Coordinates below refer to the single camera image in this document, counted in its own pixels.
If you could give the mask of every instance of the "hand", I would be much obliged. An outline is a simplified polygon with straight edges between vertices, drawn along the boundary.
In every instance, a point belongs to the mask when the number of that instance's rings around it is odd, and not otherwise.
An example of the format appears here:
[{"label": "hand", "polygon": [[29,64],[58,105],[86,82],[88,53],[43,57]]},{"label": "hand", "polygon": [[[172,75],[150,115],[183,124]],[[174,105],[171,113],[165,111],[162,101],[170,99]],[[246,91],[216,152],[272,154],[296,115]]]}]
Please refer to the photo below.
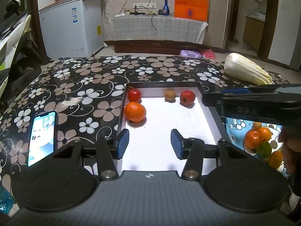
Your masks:
[{"label": "hand", "polygon": [[301,153],[301,127],[283,127],[278,140],[283,142],[281,152],[287,174],[293,174],[296,171],[296,153]]}]

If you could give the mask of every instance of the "doorway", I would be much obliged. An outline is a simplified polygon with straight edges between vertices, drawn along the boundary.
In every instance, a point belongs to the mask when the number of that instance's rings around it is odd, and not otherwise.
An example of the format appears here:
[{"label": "doorway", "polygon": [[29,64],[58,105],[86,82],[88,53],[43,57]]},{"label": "doorway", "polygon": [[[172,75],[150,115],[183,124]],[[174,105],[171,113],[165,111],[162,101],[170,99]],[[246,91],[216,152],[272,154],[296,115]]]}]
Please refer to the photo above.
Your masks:
[{"label": "doorway", "polygon": [[278,0],[232,0],[226,49],[266,60],[273,40]]}]

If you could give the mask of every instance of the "small fruit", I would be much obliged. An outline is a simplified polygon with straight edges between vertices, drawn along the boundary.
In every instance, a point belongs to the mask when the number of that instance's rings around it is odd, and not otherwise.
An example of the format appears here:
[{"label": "small fruit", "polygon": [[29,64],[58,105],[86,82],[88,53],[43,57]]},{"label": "small fruit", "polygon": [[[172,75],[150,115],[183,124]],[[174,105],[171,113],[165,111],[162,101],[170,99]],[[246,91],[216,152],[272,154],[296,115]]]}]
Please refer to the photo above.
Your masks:
[{"label": "small fruit", "polygon": [[273,149],[277,149],[278,144],[277,144],[277,142],[275,140],[272,140],[271,141],[271,146],[272,146]]},{"label": "small fruit", "polygon": [[267,142],[267,141],[269,141],[271,139],[272,133],[269,130],[269,128],[267,128],[267,127],[261,127],[259,130],[262,132],[262,137],[263,137],[263,141],[264,142]]},{"label": "small fruit", "polygon": [[280,151],[275,150],[268,159],[268,164],[274,169],[278,169],[283,161],[283,155]]},{"label": "small fruit", "polygon": [[140,122],[146,116],[146,109],[139,103],[129,102],[124,108],[124,114],[129,120]]},{"label": "small fruit", "polygon": [[128,91],[128,100],[129,102],[137,102],[141,101],[141,92],[138,89],[131,88]]},{"label": "small fruit", "polygon": [[261,127],[262,127],[261,122],[256,122],[256,121],[253,122],[252,128],[259,129]]},{"label": "small fruit", "polygon": [[167,90],[167,91],[164,93],[164,96],[165,96],[165,99],[166,99],[167,101],[173,101],[173,100],[175,100],[175,98],[176,98],[176,93],[175,93],[175,91],[173,91],[173,90]]},{"label": "small fruit", "polygon": [[257,153],[261,158],[269,158],[272,153],[272,146],[269,142],[264,142],[257,148]]},{"label": "small fruit", "polygon": [[263,141],[262,133],[258,129],[250,129],[243,139],[244,145],[249,149],[258,148]]},{"label": "small fruit", "polygon": [[183,106],[191,105],[195,101],[195,94],[192,91],[184,91],[180,96],[180,104]]}]

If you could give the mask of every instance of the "kitchen counter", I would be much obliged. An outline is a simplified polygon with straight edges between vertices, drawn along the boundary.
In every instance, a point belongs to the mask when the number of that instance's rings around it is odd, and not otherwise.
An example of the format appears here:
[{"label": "kitchen counter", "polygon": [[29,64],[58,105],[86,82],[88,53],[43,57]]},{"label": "kitchen counter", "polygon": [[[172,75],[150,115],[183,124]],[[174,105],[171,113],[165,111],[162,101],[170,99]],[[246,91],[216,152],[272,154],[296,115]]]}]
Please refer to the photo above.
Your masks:
[{"label": "kitchen counter", "polygon": [[260,19],[260,18],[254,16],[254,15],[251,15],[251,14],[247,14],[246,17],[251,18],[251,19],[256,19],[256,20],[261,21],[261,22],[265,22],[264,19]]}]

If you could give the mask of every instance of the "wooden cabinet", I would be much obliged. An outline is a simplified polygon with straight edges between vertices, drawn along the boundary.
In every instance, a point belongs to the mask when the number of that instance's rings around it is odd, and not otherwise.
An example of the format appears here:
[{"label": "wooden cabinet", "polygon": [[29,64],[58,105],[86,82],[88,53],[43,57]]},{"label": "wooden cabinet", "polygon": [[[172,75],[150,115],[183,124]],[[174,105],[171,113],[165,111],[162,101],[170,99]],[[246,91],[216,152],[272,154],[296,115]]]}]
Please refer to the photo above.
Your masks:
[{"label": "wooden cabinet", "polygon": [[263,33],[264,21],[246,17],[246,25],[243,33],[243,42],[255,49],[259,49]]}]

